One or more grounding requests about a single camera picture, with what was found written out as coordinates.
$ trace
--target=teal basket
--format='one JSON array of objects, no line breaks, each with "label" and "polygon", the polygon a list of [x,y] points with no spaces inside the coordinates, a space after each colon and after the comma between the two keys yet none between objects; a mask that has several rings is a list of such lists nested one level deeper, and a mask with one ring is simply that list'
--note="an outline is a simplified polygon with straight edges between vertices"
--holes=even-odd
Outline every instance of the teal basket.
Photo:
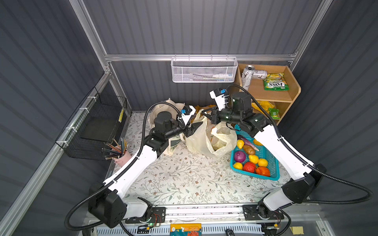
[{"label": "teal basket", "polygon": [[[235,125],[235,129],[239,130],[240,127],[238,125]],[[240,134],[241,136],[245,137],[246,139],[248,139],[252,144],[253,144],[253,138],[251,138],[249,136],[249,134],[247,134],[246,132],[244,131],[236,131],[236,134]],[[239,149],[237,146],[235,147],[235,149],[231,152],[231,161],[230,161],[230,166],[231,166],[231,169],[235,172],[238,172],[240,174],[246,174],[246,175],[249,175],[249,176],[252,176],[252,177],[256,177],[256,178],[260,178],[260,179],[270,179],[270,180],[274,180],[274,181],[277,181],[279,178],[280,178],[280,168],[278,166],[278,160],[270,153],[270,151],[268,151],[268,149],[266,149],[264,146],[256,146],[260,151],[256,151],[256,156],[258,156],[259,158],[263,158],[265,160],[268,161],[268,166],[267,168],[269,169],[270,171],[270,177],[267,177],[267,176],[263,176],[263,175],[259,175],[259,174],[254,174],[254,173],[251,173],[251,172],[247,172],[247,171],[243,171],[243,170],[238,170],[238,169],[235,169],[233,167],[233,165],[235,164],[235,160],[234,160],[234,154],[235,152],[237,151],[242,151],[245,153],[245,156],[246,156],[246,159],[245,161],[242,163],[243,165],[246,164],[247,162],[249,162],[249,158],[248,158],[248,154],[243,150],[243,149]]]}]

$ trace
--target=wooden shelf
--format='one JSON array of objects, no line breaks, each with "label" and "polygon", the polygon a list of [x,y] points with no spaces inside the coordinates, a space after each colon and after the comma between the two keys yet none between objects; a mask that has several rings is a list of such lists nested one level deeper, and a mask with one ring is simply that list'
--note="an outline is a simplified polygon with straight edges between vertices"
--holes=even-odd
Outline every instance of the wooden shelf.
[{"label": "wooden shelf", "polygon": [[[242,85],[241,74],[247,64],[239,64],[238,72],[235,76],[234,84]],[[249,85],[248,92],[259,101],[269,101],[276,106],[279,110],[279,116],[281,119],[275,120],[276,124],[279,124],[282,118],[285,116],[291,105],[297,99],[301,93],[301,87],[292,74],[288,66],[274,66],[274,65],[253,65],[257,70],[265,70],[268,73],[281,73],[283,72],[283,78],[289,86],[288,91],[269,91],[264,90],[264,82],[260,79],[252,79]]]}]

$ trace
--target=beige plastic bag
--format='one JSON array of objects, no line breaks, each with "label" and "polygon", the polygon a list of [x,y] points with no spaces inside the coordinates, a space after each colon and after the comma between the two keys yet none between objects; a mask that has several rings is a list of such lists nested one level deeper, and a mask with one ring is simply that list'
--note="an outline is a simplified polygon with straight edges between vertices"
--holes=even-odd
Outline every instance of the beige plastic bag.
[{"label": "beige plastic bag", "polygon": [[[166,102],[174,105],[179,111],[181,111],[185,106],[184,103],[175,103],[170,98],[168,100],[166,100]],[[155,118],[157,117],[159,112],[162,112],[162,111],[169,111],[172,114],[173,119],[176,119],[176,117],[177,117],[177,112],[175,111],[175,109],[173,109],[173,107],[165,105],[165,104],[158,104],[152,109],[151,114],[148,118],[148,122],[149,122],[151,128],[155,127],[155,124],[153,123],[153,121],[155,120]],[[164,150],[163,154],[168,155],[168,156],[172,156],[176,146],[182,140],[183,140],[183,135],[176,135],[176,136],[170,138],[168,140],[168,147]]]},{"label": "beige plastic bag", "polygon": [[236,132],[229,129],[225,122],[212,125],[205,116],[200,117],[201,111],[198,112],[193,123],[202,121],[202,125],[192,136],[186,138],[188,150],[211,157],[221,157],[231,152],[236,146]]}]

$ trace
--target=table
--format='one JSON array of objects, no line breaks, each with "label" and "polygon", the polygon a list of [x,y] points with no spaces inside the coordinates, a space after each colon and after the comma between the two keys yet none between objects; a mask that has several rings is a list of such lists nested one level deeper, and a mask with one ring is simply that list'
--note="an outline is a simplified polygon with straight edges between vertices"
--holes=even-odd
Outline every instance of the table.
[{"label": "table", "polygon": [[[144,113],[133,113],[125,139],[131,155],[138,151]],[[230,168],[231,153],[220,158],[191,153],[181,142],[173,156],[161,155],[135,180],[126,193],[143,197],[154,205],[258,202],[266,192],[290,177],[280,164],[278,181],[254,178]]]}]

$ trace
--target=silver can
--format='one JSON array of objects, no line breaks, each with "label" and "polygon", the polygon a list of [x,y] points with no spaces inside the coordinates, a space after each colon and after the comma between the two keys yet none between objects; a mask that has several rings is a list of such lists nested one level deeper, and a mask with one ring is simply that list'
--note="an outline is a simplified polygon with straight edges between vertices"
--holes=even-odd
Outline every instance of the silver can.
[{"label": "silver can", "polygon": [[246,90],[249,88],[249,84],[251,83],[252,76],[255,72],[255,67],[252,65],[248,65],[244,68],[242,73],[242,87]]},{"label": "silver can", "polygon": [[265,79],[268,72],[263,70],[255,70],[255,72],[252,75],[253,79]]}]

